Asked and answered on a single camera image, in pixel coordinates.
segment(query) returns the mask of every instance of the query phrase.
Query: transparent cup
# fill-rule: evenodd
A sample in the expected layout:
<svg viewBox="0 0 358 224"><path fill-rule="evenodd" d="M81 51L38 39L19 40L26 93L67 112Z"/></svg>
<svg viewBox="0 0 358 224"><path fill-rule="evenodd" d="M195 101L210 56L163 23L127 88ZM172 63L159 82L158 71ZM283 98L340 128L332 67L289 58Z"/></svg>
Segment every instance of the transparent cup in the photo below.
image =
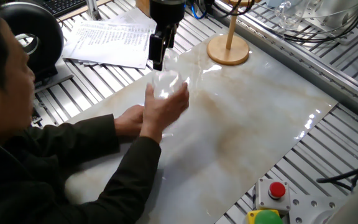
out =
<svg viewBox="0 0 358 224"><path fill-rule="evenodd" d="M179 73L178 57L172 49L165 51L162 71L155 72L152 77L154 98L166 99L180 89L184 80Z"/></svg>
<svg viewBox="0 0 358 224"><path fill-rule="evenodd" d="M296 30L310 0L286 0L276 8L275 14L280 18L279 26L286 30Z"/></svg>

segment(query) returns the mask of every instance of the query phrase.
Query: green button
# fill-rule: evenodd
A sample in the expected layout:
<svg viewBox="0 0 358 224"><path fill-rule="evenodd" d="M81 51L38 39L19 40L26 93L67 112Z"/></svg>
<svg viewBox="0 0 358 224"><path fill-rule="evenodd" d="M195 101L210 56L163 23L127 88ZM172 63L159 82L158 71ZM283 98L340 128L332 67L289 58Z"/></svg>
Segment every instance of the green button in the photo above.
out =
<svg viewBox="0 0 358 224"><path fill-rule="evenodd" d="M255 224L283 224L283 221L275 212L263 210L256 215Z"/></svg>

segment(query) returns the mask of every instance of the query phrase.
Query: white marble board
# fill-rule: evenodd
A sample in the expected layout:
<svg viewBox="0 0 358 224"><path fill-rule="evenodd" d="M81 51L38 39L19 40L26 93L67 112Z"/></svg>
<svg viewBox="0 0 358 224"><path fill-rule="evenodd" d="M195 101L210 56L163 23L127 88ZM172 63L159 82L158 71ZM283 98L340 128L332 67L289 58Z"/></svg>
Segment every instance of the white marble board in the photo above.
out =
<svg viewBox="0 0 358 224"><path fill-rule="evenodd" d="M218 65L206 53L208 41L180 55L190 107L165 132L154 189L138 223L214 223L337 103L251 43L248 61ZM150 74L69 122L143 105L148 82ZM72 175L70 201L96 200L127 147Z"/></svg>

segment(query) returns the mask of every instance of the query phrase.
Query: man's hand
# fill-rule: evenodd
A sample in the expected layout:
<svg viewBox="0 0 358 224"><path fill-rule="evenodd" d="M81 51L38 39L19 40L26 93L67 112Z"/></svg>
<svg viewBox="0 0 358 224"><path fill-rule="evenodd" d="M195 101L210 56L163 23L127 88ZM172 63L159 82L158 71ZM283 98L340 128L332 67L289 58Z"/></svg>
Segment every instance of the man's hand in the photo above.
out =
<svg viewBox="0 0 358 224"><path fill-rule="evenodd" d="M135 105L114 119L117 136L136 137L142 129L144 106Z"/></svg>
<svg viewBox="0 0 358 224"><path fill-rule="evenodd" d="M153 87L148 84L140 136L152 138L159 143L162 139L162 131L175 122L188 107L187 83L183 83L178 91L165 100L156 100Z"/></svg>

